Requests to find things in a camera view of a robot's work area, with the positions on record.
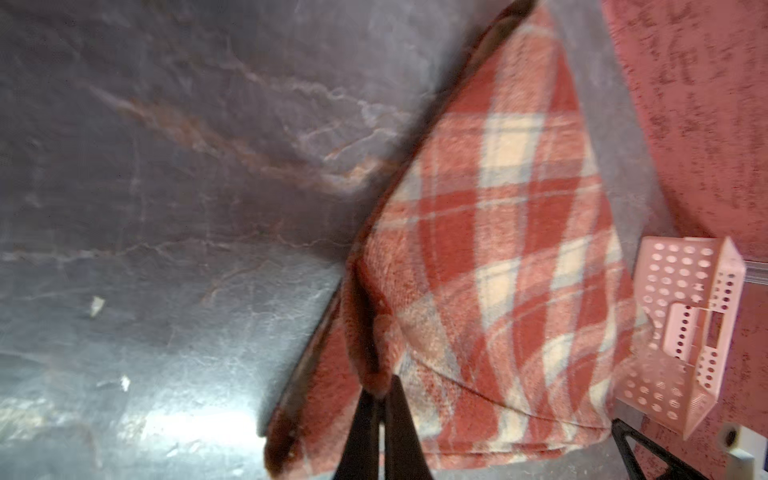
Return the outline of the red cloth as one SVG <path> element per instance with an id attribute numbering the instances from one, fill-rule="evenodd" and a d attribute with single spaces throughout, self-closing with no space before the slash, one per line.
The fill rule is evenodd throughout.
<path id="1" fill-rule="evenodd" d="M 335 470 L 360 392 L 394 375 L 431 468 L 590 447 L 647 333 L 552 17 L 514 2 L 360 230 L 265 467 Z"/>

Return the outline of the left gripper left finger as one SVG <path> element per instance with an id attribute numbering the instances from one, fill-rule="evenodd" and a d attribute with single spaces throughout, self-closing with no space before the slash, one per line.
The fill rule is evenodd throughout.
<path id="1" fill-rule="evenodd" d="M 379 478 L 380 424 L 381 401 L 362 390 L 334 480 Z"/>

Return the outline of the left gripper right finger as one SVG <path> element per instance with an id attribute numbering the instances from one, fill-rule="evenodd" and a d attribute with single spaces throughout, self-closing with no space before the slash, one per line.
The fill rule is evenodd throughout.
<path id="1" fill-rule="evenodd" d="M 384 408 L 385 479 L 433 480 L 402 382 L 397 375 L 392 377 Z"/>

